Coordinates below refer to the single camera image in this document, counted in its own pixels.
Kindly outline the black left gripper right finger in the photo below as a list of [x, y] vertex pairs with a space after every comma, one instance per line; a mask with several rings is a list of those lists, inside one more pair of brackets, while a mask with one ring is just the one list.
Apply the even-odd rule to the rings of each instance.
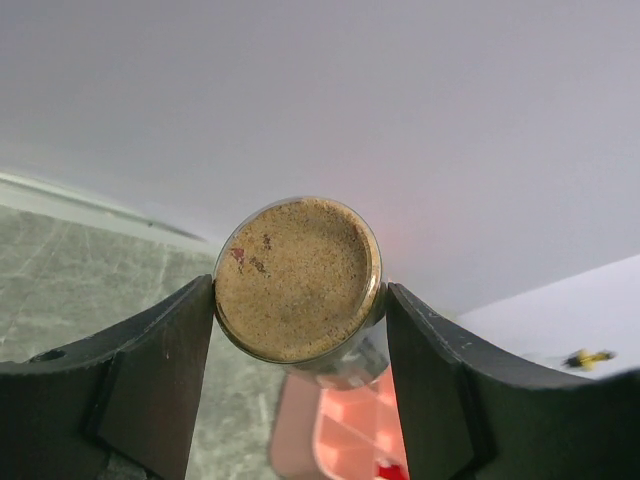
[[391, 284], [387, 335], [413, 479], [635, 479], [639, 374], [591, 380], [511, 353]]

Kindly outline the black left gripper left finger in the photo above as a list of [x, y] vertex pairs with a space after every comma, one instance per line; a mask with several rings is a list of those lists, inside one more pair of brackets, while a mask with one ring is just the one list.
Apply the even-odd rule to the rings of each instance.
[[2, 363], [2, 478], [98, 479], [116, 457], [154, 479], [184, 478], [213, 300], [202, 275], [93, 335]]

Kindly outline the black cap brown powder bottle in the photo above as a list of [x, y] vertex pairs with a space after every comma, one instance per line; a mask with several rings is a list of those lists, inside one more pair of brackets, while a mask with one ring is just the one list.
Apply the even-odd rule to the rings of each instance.
[[387, 284], [375, 235], [346, 205], [277, 201], [245, 219], [214, 270], [215, 317], [246, 354], [328, 389], [389, 367]]

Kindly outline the red item middle compartment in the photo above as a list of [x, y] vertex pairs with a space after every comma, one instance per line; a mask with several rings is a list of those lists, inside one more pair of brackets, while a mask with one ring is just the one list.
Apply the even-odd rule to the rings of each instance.
[[375, 471], [375, 480], [408, 480], [406, 469], [397, 463], [378, 463]]

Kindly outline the tall gold spout sauce bottle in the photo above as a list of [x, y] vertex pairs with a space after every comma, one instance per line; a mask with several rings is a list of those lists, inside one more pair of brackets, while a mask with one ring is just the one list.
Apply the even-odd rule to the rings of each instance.
[[566, 358], [563, 365], [569, 369], [591, 371], [597, 363], [610, 361], [616, 356], [617, 354], [615, 352], [609, 350], [589, 353], [587, 350], [581, 349]]

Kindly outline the pink divided storage box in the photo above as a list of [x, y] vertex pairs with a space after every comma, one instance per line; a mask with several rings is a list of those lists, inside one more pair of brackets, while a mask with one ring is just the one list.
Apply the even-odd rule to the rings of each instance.
[[269, 447], [283, 479], [374, 479], [378, 463], [407, 471], [393, 376], [348, 391], [286, 377]]

